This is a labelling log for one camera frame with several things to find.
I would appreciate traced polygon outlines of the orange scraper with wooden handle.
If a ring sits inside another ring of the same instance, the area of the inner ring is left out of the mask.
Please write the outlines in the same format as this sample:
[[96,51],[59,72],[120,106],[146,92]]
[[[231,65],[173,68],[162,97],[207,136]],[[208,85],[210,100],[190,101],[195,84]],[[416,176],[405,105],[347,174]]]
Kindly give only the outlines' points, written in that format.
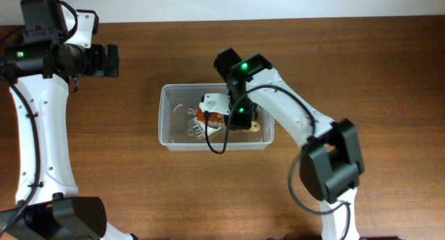
[[[224,114],[221,114],[221,113],[211,113],[209,118],[208,118],[208,120],[206,120],[204,112],[203,112],[203,114],[201,116],[196,117],[196,118],[197,118],[198,121],[203,122],[204,124],[207,125],[207,122],[208,122],[209,119],[217,119],[217,118],[219,118],[219,119],[224,120],[226,122],[226,120],[228,119],[228,115],[224,115]],[[249,129],[244,129],[244,131],[258,132],[260,129],[261,129],[260,124],[258,122],[256,122],[256,121],[252,121],[250,128]]]

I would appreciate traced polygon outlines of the clear pack of coloured bits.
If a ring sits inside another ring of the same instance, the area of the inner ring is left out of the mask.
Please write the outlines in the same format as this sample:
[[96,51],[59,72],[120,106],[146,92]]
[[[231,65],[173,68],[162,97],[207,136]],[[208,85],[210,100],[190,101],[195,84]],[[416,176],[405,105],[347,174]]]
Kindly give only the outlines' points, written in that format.
[[205,139],[205,124],[197,120],[197,118],[192,118],[188,122],[187,134],[189,136],[196,137],[197,140]]

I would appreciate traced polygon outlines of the clear plastic storage box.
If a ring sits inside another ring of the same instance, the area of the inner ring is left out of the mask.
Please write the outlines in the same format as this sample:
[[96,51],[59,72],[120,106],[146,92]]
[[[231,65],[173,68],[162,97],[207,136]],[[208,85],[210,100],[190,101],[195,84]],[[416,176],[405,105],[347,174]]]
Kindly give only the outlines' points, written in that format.
[[[187,134],[187,122],[194,118],[188,109],[197,109],[207,93],[228,93],[223,83],[168,84],[162,88],[159,104],[159,142],[171,151],[208,151],[205,139]],[[275,121],[262,107],[257,108],[261,129],[231,131],[226,150],[263,150],[274,140]]]

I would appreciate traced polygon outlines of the orange socket rail with sockets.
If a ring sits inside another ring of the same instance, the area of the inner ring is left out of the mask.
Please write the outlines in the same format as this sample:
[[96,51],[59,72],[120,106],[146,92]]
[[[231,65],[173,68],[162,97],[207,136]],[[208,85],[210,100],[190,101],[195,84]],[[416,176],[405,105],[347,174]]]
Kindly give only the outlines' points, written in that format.
[[217,119],[209,119],[207,125],[212,128],[224,128],[226,127],[225,121],[219,118]]

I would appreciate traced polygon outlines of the red handled pliers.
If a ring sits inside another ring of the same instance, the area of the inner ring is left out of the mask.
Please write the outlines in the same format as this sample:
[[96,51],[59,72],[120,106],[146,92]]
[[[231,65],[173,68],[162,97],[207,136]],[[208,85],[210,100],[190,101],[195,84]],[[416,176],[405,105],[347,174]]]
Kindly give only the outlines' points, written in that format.
[[187,114],[193,115],[194,117],[199,117],[203,114],[201,109],[188,109]]

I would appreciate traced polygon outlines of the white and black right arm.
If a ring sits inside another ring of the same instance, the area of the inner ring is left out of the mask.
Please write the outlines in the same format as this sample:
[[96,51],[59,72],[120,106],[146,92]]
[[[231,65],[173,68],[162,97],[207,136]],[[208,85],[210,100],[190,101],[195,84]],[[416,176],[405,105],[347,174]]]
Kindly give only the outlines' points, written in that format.
[[355,197],[364,162],[355,125],[310,106],[261,54],[242,59],[229,48],[213,66],[229,91],[226,131],[250,128],[258,106],[270,113],[300,148],[287,181],[293,201],[322,218],[322,239],[359,239]]

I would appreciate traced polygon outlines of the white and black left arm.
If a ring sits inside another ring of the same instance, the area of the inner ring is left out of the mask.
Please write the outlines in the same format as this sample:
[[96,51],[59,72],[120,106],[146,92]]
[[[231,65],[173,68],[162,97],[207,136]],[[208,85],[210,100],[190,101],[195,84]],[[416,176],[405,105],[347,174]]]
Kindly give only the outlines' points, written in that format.
[[16,239],[133,239],[112,226],[98,197],[80,196],[70,164],[66,109],[80,77],[119,75],[116,45],[92,42],[99,17],[61,0],[22,0],[22,41],[1,57],[19,130],[16,205],[1,233]]

